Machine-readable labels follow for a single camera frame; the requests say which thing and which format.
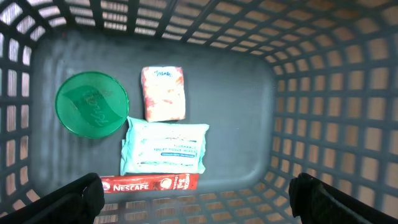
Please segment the red white tissue pack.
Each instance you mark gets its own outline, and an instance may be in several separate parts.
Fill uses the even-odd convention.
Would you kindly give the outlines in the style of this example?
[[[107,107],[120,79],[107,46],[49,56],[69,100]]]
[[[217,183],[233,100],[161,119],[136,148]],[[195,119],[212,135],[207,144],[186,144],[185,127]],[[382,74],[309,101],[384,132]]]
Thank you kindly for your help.
[[[141,84],[146,121],[185,119],[186,99],[182,67],[144,67]]]

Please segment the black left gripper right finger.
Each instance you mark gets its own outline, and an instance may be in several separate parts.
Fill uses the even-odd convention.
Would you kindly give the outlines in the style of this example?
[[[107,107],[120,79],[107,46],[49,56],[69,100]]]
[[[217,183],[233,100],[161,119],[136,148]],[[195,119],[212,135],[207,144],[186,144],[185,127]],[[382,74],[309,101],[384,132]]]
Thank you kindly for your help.
[[[305,224],[397,224],[397,219],[301,173],[289,183],[292,216]]]

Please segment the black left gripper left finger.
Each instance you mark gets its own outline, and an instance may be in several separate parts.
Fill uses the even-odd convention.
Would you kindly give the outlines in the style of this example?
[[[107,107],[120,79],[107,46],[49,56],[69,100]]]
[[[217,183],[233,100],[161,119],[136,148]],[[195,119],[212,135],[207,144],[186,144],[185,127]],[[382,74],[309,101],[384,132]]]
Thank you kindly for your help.
[[[101,179],[89,173],[1,218],[1,223],[93,223],[105,204]]]

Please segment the green round lid container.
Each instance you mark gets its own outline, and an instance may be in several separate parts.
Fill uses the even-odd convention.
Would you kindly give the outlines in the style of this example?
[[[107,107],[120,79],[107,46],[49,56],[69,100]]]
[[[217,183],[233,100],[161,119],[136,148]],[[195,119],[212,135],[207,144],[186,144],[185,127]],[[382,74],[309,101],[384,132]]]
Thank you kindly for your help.
[[[65,80],[55,97],[55,112],[71,133],[100,139],[127,120],[129,97],[117,79],[102,72],[81,72]]]

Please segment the light blue wipes pack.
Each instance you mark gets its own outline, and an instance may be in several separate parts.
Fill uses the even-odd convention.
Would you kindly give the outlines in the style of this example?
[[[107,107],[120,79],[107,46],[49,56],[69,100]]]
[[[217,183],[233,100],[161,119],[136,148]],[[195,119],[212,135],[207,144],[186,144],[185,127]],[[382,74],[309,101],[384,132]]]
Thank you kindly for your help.
[[[128,117],[120,174],[202,174],[207,124],[150,123]]]

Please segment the red Nescafe sachet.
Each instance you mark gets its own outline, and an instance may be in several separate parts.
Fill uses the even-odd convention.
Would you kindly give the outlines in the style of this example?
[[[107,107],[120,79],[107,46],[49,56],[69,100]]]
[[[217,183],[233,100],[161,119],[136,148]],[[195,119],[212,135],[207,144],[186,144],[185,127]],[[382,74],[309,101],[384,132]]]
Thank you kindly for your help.
[[[165,190],[196,190],[199,174],[156,174],[102,177],[106,194]]]

